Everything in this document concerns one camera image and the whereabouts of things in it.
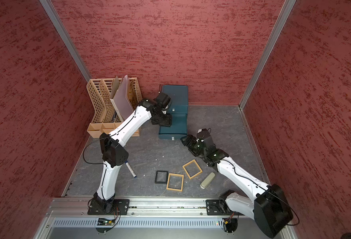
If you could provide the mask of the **teal drawer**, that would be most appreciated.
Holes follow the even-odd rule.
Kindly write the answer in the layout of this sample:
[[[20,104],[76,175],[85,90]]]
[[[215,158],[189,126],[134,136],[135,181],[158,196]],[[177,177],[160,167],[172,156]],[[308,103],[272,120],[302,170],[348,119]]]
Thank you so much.
[[[172,125],[170,127],[161,126],[158,137],[164,140],[179,140],[187,136],[187,114],[172,115]]]

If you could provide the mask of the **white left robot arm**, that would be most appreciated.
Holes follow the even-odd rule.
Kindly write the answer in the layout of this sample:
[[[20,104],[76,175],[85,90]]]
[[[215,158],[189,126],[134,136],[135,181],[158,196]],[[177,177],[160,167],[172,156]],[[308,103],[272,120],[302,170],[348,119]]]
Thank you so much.
[[[100,136],[103,173],[99,188],[91,200],[92,207],[99,206],[101,210],[110,211],[120,168],[129,157],[129,153],[125,149],[126,143],[148,120],[154,125],[170,127],[172,116],[167,113],[167,109],[171,104],[171,99],[143,99],[117,129]]]

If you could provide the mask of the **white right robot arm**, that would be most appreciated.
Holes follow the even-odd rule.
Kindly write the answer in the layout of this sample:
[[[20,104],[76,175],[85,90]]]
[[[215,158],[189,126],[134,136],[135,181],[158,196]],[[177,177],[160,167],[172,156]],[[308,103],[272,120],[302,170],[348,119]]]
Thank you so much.
[[[207,166],[230,179],[248,197],[234,191],[222,195],[220,209],[229,209],[255,221],[258,228],[273,239],[294,218],[283,189],[269,185],[240,167],[225,151],[218,149],[210,135],[201,138],[187,135],[181,142],[193,156],[201,158]]]

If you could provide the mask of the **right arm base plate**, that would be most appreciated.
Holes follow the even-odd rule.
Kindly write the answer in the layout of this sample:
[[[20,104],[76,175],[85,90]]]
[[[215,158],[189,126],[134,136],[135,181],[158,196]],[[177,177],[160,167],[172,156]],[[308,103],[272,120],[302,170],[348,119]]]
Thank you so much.
[[[243,214],[239,212],[231,211],[224,200],[220,199],[208,199],[206,202],[206,212],[208,216],[225,216],[229,217],[232,214],[234,216],[243,216]]]

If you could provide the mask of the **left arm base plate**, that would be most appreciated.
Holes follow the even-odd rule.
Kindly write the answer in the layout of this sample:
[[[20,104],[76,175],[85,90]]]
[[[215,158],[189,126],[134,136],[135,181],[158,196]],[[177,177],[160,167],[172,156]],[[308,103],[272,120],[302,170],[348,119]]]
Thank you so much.
[[[88,206],[88,215],[127,215],[129,199],[111,199],[107,201],[92,198]]]

